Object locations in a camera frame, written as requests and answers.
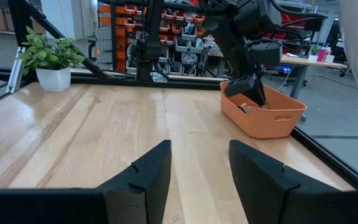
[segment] gray floor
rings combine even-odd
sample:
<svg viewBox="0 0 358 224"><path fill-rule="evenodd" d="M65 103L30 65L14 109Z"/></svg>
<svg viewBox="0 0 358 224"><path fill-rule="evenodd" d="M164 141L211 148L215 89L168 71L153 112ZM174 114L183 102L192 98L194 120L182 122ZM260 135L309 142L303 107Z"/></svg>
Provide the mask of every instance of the gray floor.
<svg viewBox="0 0 358 224"><path fill-rule="evenodd" d="M75 42L88 54L86 40ZM16 39L0 35L0 67L11 68L17 49ZM302 88L299 100L308 106L307 120L298 127L314 136L358 170L358 85L352 75L339 77L339 72L328 68L310 67L306 79L312 81ZM278 88L284 78L264 77L269 86ZM281 91L289 94L291 83Z"/></svg>

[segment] wooden tabletop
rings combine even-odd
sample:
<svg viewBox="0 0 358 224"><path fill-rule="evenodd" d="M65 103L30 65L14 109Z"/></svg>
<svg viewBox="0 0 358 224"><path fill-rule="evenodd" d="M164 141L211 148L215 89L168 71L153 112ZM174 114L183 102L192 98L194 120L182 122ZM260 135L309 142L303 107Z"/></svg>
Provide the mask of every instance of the wooden tabletop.
<svg viewBox="0 0 358 224"><path fill-rule="evenodd" d="M292 137L247 137L218 91L32 83L0 101L0 188L96 187L164 139L172 176L164 223L247 223L228 160L230 139L341 190L351 186Z"/></svg>
<svg viewBox="0 0 358 224"><path fill-rule="evenodd" d="M208 55L215 56L215 57L223 57L222 53L220 54L208 53ZM289 64L289 65L312 65L312 66L329 67L329 68L347 68L347 65L343 65L340 63L310 62L307 58L290 57L287 55L283 55L280 63Z"/></svg>

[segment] pink cup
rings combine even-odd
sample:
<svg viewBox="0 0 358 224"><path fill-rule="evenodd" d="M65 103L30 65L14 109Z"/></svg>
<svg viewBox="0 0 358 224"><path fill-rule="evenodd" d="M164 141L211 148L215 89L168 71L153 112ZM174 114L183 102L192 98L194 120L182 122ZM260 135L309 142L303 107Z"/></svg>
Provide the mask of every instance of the pink cup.
<svg viewBox="0 0 358 224"><path fill-rule="evenodd" d="M327 52L327 49L320 49L318 50L318 58L317 58L317 61L318 62L322 62L323 59L324 59L324 56L326 55L326 52Z"/></svg>

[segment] basket handle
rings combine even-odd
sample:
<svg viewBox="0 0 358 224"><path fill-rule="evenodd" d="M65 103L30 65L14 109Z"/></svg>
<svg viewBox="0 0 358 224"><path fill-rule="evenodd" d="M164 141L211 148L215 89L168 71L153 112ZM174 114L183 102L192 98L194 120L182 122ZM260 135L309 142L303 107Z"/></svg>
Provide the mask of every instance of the basket handle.
<svg viewBox="0 0 358 224"><path fill-rule="evenodd" d="M289 121L292 120L293 116L291 114L289 115L277 115L274 117L275 121Z"/></svg>

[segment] white flower pot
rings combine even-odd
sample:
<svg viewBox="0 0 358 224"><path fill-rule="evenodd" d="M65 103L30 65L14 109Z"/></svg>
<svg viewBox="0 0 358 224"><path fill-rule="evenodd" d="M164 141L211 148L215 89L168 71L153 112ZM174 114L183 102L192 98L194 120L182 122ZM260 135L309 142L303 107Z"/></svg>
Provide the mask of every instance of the white flower pot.
<svg viewBox="0 0 358 224"><path fill-rule="evenodd" d="M45 91L62 92L70 86L70 68L61 70L48 70L36 68L38 81Z"/></svg>
<svg viewBox="0 0 358 224"><path fill-rule="evenodd" d="M318 55L309 55L309 62L317 62Z"/></svg>

